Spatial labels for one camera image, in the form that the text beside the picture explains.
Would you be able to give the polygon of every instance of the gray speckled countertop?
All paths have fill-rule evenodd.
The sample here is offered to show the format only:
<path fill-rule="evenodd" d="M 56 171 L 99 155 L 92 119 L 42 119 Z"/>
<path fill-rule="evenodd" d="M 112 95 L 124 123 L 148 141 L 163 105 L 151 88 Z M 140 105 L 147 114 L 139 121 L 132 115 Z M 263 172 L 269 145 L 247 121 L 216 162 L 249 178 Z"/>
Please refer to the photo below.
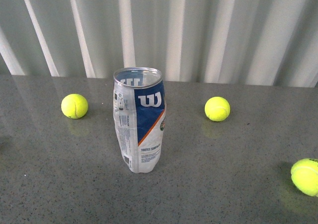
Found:
<path fill-rule="evenodd" d="M 147 174 L 122 160 L 113 81 L 0 75 L 0 223 L 318 223 L 318 198 L 290 168 L 318 157 L 318 88 L 165 82 L 161 158 Z M 89 102 L 65 117 L 64 96 Z M 231 114 L 204 114 L 223 96 Z"/>

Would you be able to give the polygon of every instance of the corrugated metal wall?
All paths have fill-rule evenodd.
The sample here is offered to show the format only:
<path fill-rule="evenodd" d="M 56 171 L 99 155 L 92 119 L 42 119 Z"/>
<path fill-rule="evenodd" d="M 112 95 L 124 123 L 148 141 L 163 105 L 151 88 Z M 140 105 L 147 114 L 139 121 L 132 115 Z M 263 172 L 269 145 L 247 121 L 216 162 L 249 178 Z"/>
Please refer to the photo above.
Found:
<path fill-rule="evenodd" d="M 0 0 L 0 74 L 313 87 L 318 0 Z"/>

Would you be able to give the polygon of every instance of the metal rim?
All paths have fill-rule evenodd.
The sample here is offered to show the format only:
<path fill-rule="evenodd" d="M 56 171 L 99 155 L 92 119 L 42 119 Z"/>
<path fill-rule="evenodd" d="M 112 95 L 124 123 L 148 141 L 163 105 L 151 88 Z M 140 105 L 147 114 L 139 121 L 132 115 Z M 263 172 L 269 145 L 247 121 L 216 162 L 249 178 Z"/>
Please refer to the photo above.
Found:
<path fill-rule="evenodd" d="M 123 84 L 122 82 L 120 82 L 116 77 L 122 73 L 122 72 L 126 72 L 126 71 L 145 71 L 145 72 L 155 72 L 157 74 L 159 74 L 159 78 L 158 80 L 156 80 L 155 82 L 148 84 L 148 85 L 143 85 L 143 86 L 133 86 L 133 85 L 126 85 Z M 119 69 L 117 71 L 114 72 L 114 81 L 117 82 L 118 85 L 123 86 L 123 87 L 129 87 L 129 88 L 133 88 L 133 89 L 143 89 L 143 88 L 147 88 L 147 87 L 152 87 L 157 85 L 158 83 L 160 83 L 162 81 L 162 73 L 158 70 L 158 69 L 153 69 L 153 68 L 144 68 L 144 67 L 133 67 L 133 68 L 123 68 L 123 69 Z"/>

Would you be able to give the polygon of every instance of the tennis ball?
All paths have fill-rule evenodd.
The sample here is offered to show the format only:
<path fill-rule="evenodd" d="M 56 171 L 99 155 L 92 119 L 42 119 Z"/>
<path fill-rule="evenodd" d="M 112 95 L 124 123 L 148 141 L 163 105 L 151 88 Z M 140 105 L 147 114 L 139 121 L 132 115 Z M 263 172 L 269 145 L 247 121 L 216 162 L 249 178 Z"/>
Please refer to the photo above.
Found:
<path fill-rule="evenodd" d="M 318 197 L 318 159 L 304 158 L 291 169 L 292 181 L 296 187 L 309 196 Z"/>
<path fill-rule="evenodd" d="M 224 98 L 215 96 L 205 103 L 204 111 L 212 121 L 223 121 L 230 114 L 230 104 Z"/>
<path fill-rule="evenodd" d="M 78 119 L 86 114 L 88 102 L 82 95 L 70 94 L 63 99 L 61 109 L 67 117 Z"/>

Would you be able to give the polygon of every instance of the tennis ball can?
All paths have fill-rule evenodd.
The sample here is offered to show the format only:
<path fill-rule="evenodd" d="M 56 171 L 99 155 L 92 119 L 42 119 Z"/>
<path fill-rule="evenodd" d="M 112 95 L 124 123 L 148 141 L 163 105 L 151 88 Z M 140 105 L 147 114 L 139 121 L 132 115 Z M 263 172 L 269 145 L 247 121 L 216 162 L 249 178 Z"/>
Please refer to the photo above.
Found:
<path fill-rule="evenodd" d="M 166 102 L 162 74 L 152 68 L 114 73 L 113 116 L 122 157 L 134 173 L 153 170 L 161 154 Z"/>

